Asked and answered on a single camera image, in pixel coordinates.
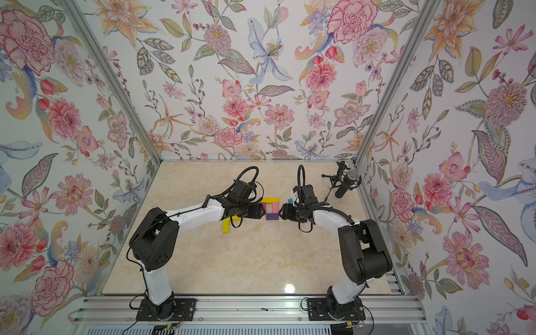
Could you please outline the yellow green block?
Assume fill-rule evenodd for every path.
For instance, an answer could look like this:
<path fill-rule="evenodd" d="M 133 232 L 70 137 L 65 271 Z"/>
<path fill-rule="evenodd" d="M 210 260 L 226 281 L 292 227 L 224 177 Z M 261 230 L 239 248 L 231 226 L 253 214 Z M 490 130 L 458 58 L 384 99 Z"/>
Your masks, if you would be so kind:
<path fill-rule="evenodd" d="M 221 231 L 223 234 L 228 234 L 230 232 L 230 219 L 222 221 Z"/>

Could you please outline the purple block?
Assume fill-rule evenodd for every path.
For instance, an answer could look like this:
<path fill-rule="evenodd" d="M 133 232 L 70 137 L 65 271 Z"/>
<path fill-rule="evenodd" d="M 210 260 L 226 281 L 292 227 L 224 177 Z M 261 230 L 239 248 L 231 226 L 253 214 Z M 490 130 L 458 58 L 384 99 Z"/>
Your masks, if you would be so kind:
<path fill-rule="evenodd" d="M 279 215 L 277 213 L 266 214 L 266 219 L 268 221 L 277 221 L 279 220 Z"/>

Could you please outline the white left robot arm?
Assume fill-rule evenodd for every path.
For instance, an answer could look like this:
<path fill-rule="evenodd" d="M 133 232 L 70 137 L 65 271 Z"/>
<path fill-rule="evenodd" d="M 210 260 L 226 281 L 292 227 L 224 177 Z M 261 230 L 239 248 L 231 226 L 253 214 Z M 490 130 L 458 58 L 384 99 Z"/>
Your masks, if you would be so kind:
<path fill-rule="evenodd" d="M 208 195 L 205 201 L 184 209 L 164 211 L 150 209 L 129 241 L 132 261 L 142 268 L 146 286 L 144 302 L 150 314 L 159 320 L 169 320 L 174 314 L 174 293 L 168 279 L 167 263 L 173 256 L 180 233 L 208 223 L 231 219 L 261 219 L 265 215 L 262 200 L 257 199 L 258 183 L 236 180 L 218 195 Z"/>

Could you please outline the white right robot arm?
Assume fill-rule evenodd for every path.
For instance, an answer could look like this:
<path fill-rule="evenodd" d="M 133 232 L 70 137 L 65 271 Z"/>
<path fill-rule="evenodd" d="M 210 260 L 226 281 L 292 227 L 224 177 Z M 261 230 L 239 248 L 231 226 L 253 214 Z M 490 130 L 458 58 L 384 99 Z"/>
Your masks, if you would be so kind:
<path fill-rule="evenodd" d="M 279 211 L 283 220 L 320 226 L 339 238 L 345 275 L 327 290 L 320 310 L 335 320 L 364 320 L 360 295 L 369 283 L 392 271 L 393 263 L 379 225 L 372 219 L 354 221 L 349 214 L 318 201 L 311 185 L 293 188 L 293 202 Z"/>

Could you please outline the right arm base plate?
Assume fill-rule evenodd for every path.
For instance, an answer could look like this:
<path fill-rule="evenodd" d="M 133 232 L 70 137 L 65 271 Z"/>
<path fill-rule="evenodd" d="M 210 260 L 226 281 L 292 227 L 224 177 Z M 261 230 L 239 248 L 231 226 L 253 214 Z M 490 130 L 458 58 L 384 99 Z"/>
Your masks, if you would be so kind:
<path fill-rule="evenodd" d="M 338 304 L 335 300 L 328 300 L 326 297 L 307 297 L 301 303 L 301 308 L 307 312 L 310 321 L 358 322 L 367 319 L 360 298 L 347 304 Z"/>

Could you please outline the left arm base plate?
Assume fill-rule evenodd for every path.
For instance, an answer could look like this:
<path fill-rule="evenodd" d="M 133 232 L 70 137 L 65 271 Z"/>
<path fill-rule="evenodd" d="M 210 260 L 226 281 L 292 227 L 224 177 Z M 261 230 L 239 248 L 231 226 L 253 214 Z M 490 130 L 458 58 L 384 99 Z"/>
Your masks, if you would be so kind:
<path fill-rule="evenodd" d="M 192 321 L 196 299 L 174 299 L 164 301 L 161 305 L 156 305 L 149 298 L 144 298 L 140 304 L 135 319 L 142 322 L 156 321 Z"/>

